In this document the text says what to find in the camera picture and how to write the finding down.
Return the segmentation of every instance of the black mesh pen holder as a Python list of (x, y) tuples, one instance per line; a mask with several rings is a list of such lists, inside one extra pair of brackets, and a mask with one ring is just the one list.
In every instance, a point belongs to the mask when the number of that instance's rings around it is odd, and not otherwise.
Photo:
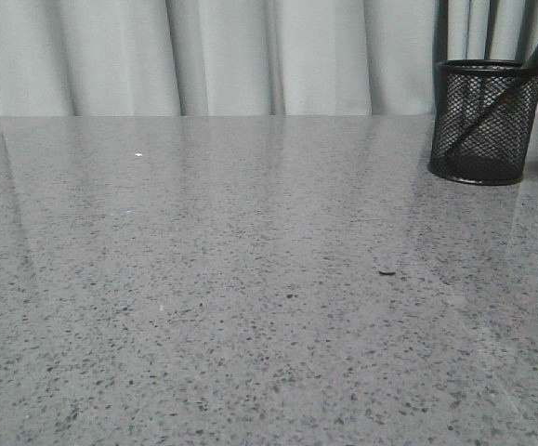
[(436, 125), (428, 169), (463, 183), (518, 183), (538, 100), (538, 68), (508, 60), (438, 64)]

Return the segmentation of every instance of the curtain fold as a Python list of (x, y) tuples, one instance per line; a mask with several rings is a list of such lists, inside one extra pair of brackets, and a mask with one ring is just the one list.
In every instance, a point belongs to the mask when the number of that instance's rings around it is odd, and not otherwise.
[(0, 115), (416, 114), (538, 0), (0, 0)]

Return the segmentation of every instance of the speckled quartz surface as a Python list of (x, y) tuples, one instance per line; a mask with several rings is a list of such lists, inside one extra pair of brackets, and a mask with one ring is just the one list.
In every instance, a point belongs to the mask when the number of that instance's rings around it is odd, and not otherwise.
[(0, 119), (0, 445), (538, 445), (538, 118), (432, 121)]

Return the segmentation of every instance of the metal mesh cup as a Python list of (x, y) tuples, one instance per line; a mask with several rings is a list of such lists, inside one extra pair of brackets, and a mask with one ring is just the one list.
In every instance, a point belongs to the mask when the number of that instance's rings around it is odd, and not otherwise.
[(538, 100), (538, 68), (508, 60), (449, 60), (440, 74), (428, 169), (480, 185), (522, 180)]

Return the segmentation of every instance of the table surface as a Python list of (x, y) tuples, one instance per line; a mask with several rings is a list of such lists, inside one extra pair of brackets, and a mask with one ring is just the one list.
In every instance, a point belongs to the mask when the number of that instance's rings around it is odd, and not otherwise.
[(432, 124), (0, 119), (0, 445), (538, 444), (538, 118)]

